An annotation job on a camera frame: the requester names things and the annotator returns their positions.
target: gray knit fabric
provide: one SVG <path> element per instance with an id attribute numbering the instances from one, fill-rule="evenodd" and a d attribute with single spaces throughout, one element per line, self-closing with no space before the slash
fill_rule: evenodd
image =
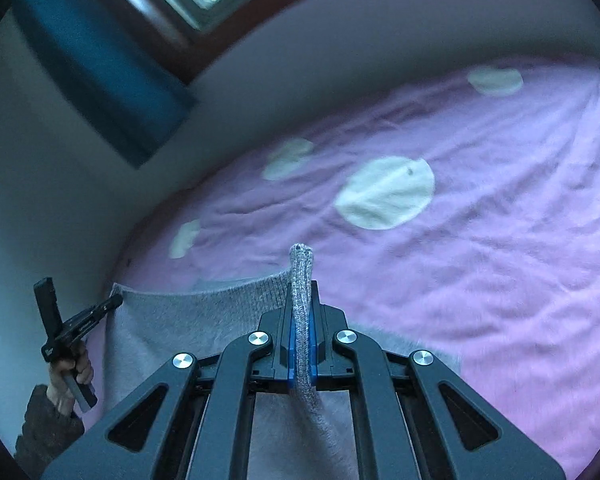
<path id="1" fill-rule="evenodd" d="M 297 328 L 296 389 L 289 396 L 257 395 L 248 478 L 356 478 L 348 394 L 316 392 L 310 385 L 311 249 L 294 246 L 290 260 L 290 270 L 231 284 L 199 284 L 190 294 L 147 294 L 115 285 L 124 303 L 107 320 L 104 409 L 120 402 L 175 353 L 187 351 L 201 358 L 221 352 L 233 339 L 253 331 L 261 314 L 284 306 L 291 282 Z M 422 347 L 378 329 L 355 325 L 354 329 L 388 351 L 408 355 Z M 458 359 L 436 354 L 459 370 Z"/>

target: human hand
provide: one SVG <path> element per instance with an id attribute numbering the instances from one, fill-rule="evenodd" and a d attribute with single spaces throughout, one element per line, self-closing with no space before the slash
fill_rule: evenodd
<path id="1" fill-rule="evenodd" d="M 75 399 L 71 390 L 64 382 L 62 374 L 75 368 L 78 384 L 90 384 L 93 379 L 93 367 L 89 361 L 89 353 L 83 341 L 73 348 L 75 359 L 60 359 L 49 365 L 49 386 L 46 388 L 46 397 L 53 403 L 62 415 L 71 415 L 74 410 Z"/>

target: bed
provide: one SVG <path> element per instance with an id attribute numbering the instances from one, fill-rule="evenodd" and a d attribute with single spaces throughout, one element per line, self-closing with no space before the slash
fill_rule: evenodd
<path id="1" fill-rule="evenodd" d="M 570 480 L 600 450 L 600 63 L 498 60 L 289 132 L 166 200 L 114 280 L 265 276 L 295 242 L 325 303 L 459 355 Z"/>

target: white wall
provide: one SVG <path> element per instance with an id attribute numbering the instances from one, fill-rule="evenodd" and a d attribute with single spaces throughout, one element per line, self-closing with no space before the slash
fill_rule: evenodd
<path id="1" fill-rule="evenodd" d="M 189 120 L 135 171 L 63 102 L 13 20 L 3 25 L 5 59 L 32 109 L 139 215 L 244 149 L 363 94 L 519 52 L 600 58 L 590 0 L 303 0 L 194 81 L 200 102 Z"/>
<path id="2" fill-rule="evenodd" d="M 63 317 L 98 300 L 131 218 L 27 108 L 0 59 L 0 437 L 13 451 L 47 383 L 33 285 L 54 278 Z"/>

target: black handle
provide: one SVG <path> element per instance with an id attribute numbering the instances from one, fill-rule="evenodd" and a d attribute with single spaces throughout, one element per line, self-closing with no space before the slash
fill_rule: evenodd
<path id="1" fill-rule="evenodd" d="M 51 278 L 40 280 L 33 287 L 36 295 L 36 303 L 40 311 L 42 324 L 45 327 L 46 336 L 51 340 L 62 332 L 62 318 L 58 311 L 58 300 L 56 300 L 56 288 Z"/>
<path id="2" fill-rule="evenodd" d="M 247 334 L 229 343 L 218 363 L 214 386 L 206 404 L 187 480 L 246 480 L 255 394 L 249 391 L 253 362 L 272 348 Z"/>
<path id="3" fill-rule="evenodd" d="M 62 374 L 64 384 L 66 384 L 71 391 L 82 412 L 86 413 L 97 404 L 98 397 L 96 397 L 93 385 L 78 384 L 75 380 L 77 376 L 78 372 L 75 370 L 75 368 L 70 372 L 64 372 Z"/>
<path id="4" fill-rule="evenodd" d="M 356 387 L 349 391 L 360 480 L 420 478 L 409 433 L 380 345 L 347 330 L 352 341 L 333 334 L 333 350 L 354 363 Z"/>

